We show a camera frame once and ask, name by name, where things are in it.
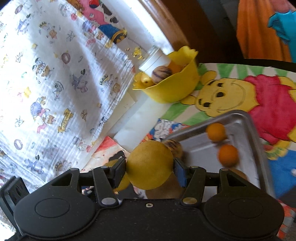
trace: blue fabric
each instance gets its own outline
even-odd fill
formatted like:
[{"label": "blue fabric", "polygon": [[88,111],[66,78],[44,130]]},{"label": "blue fabric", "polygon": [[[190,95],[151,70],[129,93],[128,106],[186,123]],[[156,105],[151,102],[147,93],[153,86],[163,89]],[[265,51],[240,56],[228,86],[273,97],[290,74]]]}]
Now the blue fabric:
[{"label": "blue fabric", "polygon": [[112,39],[113,35],[117,33],[120,29],[112,26],[111,24],[105,24],[99,26],[99,29],[109,38]]},{"label": "blue fabric", "polygon": [[269,18],[268,27],[289,46],[291,59],[296,63],[296,12],[277,12]]},{"label": "blue fabric", "polygon": [[279,157],[276,161],[269,160],[269,166],[276,198],[279,198],[296,185],[296,177],[291,173],[296,169],[296,151],[288,150],[286,156]]}]

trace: orange cloth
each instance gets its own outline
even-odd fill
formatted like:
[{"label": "orange cloth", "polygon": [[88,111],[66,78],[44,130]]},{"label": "orange cloth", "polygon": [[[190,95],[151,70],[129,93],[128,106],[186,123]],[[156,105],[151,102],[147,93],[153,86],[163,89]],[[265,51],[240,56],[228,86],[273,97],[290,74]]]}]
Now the orange cloth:
[{"label": "orange cloth", "polygon": [[289,48],[267,27],[275,14],[269,0],[240,0],[237,14],[237,39],[245,58],[291,62]]}]

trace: green stripe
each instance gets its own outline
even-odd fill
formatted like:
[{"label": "green stripe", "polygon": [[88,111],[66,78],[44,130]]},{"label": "green stripe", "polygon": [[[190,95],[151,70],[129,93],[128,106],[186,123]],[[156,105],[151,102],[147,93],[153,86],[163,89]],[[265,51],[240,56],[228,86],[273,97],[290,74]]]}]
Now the green stripe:
[{"label": "green stripe", "polygon": [[248,76],[248,69],[246,65],[238,64],[237,65],[237,74],[240,80],[243,80]]},{"label": "green stripe", "polygon": [[184,121],[183,124],[193,126],[193,125],[196,125],[196,124],[201,123],[203,121],[206,121],[207,119],[210,119],[210,117],[207,116],[205,114],[205,112],[200,111],[200,112],[194,114],[188,120]]},{"label": "green stripe", "polygon": [[221,78],[228,78],[233,70],[234,64],[217,64],[217,68]]},{"label": "green stripe", "polygon": [[198,70],[198,74],[199,74],[200,76],[202,76],[202,75],[205,74],[205,72],[207,72],[207,67],[206,67],[205,64],[199,64],[197,70]]},{"label": "green stripe", "polygon": [[278,76],[284,76],[287,77],[288,71],[283,70],[283,69],[274,69],[276,71],[276,74]]},{"label": "green stripe", "polygon": [[263,73],[265,67],[262,66],[250,66],[249,65],[249,69],[253,72],[254,75],[260,75]]},{"label": "green stripe", "polygon": [[161,117],[162,119],[173,121],[179,115],[181,115],[189,105],[184,105],[181,103],[172,104],[171,107],[167,110],[167,112]]}]

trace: red shirt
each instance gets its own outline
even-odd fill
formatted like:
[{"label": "red shirt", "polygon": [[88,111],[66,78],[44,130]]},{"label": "red shirt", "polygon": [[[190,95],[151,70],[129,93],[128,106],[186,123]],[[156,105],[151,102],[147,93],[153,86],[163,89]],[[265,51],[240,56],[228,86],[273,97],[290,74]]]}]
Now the red shirt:
[{"label": "red shirt", "polygon": [[292,88],[282,85],[277,76],[260,74],[245,78],[255,85],[259,103],[249,111],[259,136],[271,145],[289,141],[288,133],[296,126],[296,103],[289,94]]}]

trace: yellow foam ball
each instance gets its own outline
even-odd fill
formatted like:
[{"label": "yellow foam ball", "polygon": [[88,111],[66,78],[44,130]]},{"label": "yellow foam ball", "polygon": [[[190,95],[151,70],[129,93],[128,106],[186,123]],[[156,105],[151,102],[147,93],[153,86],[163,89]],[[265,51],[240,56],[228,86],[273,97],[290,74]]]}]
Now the yellow foam ball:
[{"label": "yellow foam ball", "polygon": [[130,182],[143,190],[161,186],[173,170],[173,154],[161,142],[139,144],[127,158],[126,173]]},{"label": "yellow foam ball", "polygon": [[[109,161],[106,164],[104,164],[104,166],[112,167],[117,161],[118,161],[118,159]],[[128,179],[127,174],[125,173],[123,178],[121,179],[119,186],[117,188],[114,188],[113,191],[114,192],[122,191],[122,190],[126,189],[129,185],[130,185],[130,181]]]}]

